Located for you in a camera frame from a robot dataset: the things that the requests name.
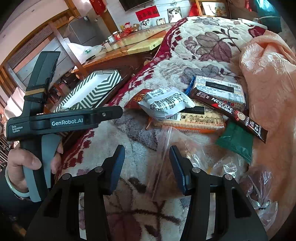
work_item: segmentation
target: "red sign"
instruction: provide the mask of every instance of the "red sign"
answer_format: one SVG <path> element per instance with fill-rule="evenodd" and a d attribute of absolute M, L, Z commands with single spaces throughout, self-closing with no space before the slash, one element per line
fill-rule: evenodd
<path fill-rule="evenodd" d="M 90 0 L 90 2 L 96 12 L 96 15 L 101 15 L 107 10 L 103 0 Z"/>
<path fill-rule="evenodd" d="M 146 20 L 148 18 L 156 18 L 159 17 L 159 12 L 156 6 L 145 8 L 141 11 L 136 12 L 139 22 Z"/>

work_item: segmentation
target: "white snack wrapper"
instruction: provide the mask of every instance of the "white snack wrapper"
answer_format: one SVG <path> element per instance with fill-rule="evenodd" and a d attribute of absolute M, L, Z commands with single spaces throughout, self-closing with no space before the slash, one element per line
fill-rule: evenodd
<path fill-rule="evenodd" d="M 174 87 L 148 92 L 139 105 L 149 116 L 159 121 L 166 120 L 185 108 L 195 107 L 187 95 Z"/>

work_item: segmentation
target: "metal rack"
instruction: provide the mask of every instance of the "metal rack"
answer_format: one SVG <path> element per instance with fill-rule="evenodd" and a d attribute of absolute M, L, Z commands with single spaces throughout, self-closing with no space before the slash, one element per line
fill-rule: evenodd
<path fill-rule="evenodd" d="M 0 134 L 0 171 L 7 165 L 7 155 L 13 148 L 13 142 L 7 141 L 4 134 Z"/>

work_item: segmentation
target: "green packet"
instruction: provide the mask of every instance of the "green packet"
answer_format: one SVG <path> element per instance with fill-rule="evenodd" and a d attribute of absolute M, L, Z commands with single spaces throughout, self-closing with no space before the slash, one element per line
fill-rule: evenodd
<path fill-rule="evenodd" d="M 216 144 L 241 155 L 247 163 L 251 163 L 253 135 L 234 122 L 228 121 L 223 135 L 219 137 Z"/>

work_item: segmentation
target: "hand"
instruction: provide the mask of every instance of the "hand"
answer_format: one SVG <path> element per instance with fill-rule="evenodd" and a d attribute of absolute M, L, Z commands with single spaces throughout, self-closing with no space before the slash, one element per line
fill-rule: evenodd
<path fill-rule="evenodd" d="M 57 173 L 57 170 L 61 165 L 60 154 L 62 154 L 63 152 L 63 146 L 62 143 L 60 143 L 57 148 L 57 152 L 50 163 L 50 167 L 53 174 Z M 41 168 L 42 164 L 34 154 L 25 149 L 21 149 L 19 145 L 17 145 L 8 154 L 8 177 L 15 189 L 22 193 L 27 193 L 28 186 L 25 180 L 25 175 L 22 166 L 25 166 L 32 170 L 38 170 L 39 168 Z"/>

